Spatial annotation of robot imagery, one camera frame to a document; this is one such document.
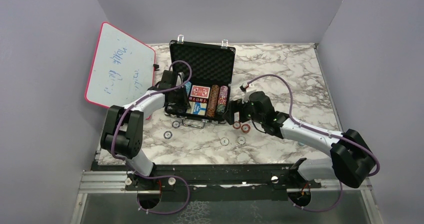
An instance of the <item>poker chip stack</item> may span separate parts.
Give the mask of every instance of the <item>poker chip stack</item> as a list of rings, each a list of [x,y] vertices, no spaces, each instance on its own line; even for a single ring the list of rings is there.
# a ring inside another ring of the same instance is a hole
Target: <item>poker chip stack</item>
[[[228,95],[228,87],[227,86],[221,86],[221,89],[219,90],[219,96],[218,96],[218,106],[216,107],[216,114],[222,115],[225,112],[225,107],[227,104],[227,95]]]
[[[220,87],[218,85],[213,85],[210,90],[209,105],[207,106],[206,116],[213,118],[215,116],[215,111],[217,108],[218,97],[220,93]]]

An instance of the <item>case handle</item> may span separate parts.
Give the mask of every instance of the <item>case handle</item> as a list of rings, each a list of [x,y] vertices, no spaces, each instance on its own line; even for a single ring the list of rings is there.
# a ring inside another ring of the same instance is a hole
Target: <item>case handle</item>
[[[181,120],[181,123],[182,123],[184,126],[186,126],[186,127],[192,127],[192,128],[199,128],[199,129],[203,129],[203,128],[205,127],[206,123],[207,123],[207,121],[206,121],[206,120],[203,120],[203,121],[202,121],[202,122],[203,122],[203,125],[202,125],[202,126],[194,125],[194,124],[186,124],[186,123],[184,123],[184,120],[185,120],[185,119],[187,119],[187,118],[183,118],[183,119]]]

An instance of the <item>case latch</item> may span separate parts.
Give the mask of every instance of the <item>case latch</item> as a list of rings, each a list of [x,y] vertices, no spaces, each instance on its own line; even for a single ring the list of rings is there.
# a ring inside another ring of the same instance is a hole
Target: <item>case latch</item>
[[[184,43],[184,35],[182,35],[182,34],[178,35],[176,40],[177,40],[176,41],[177,43]]]
[[[221,48],[227,49],[228,48],[228,39],[223,39],[221,43]]]

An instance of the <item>white poker chip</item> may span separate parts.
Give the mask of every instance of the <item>white poker chip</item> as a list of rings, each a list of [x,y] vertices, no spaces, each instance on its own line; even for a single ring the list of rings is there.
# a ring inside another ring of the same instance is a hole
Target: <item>white poker chip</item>
[[[239,144],[245,144],[246,143],[246,138],[244,138],[244,137],[238,137],[237,138],[237,142],[239,143]]]
[[[180,122],[179,121],[173,121],[172,122],[172,127],[173,128],[179,128],[180,127]]]
[[[221,144],[223,146],[226,146],[230,143],[230,141],[228,140],[228,138],[221,138]]]
[[[171,131],[166,131],[166,132],[164,132],[164,133],[163,133],[163,137],[164,137],[165,139],[171,139],[171,137],[172,137],[172,132],[171,132]]]

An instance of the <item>white wall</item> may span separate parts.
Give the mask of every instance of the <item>white wall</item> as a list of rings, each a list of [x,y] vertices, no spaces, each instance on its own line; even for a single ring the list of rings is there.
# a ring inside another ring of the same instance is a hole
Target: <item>white wall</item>
[[[0,0],[0,223],[69,223],[105,110],[84,100],[97,0]]]
[[[147,43],[319,42],[342,0],[98,0],[108,20]]]
[[[423,223],[424,0],[344,0],[318,46],[344,129],[381,161],[384,223]]]

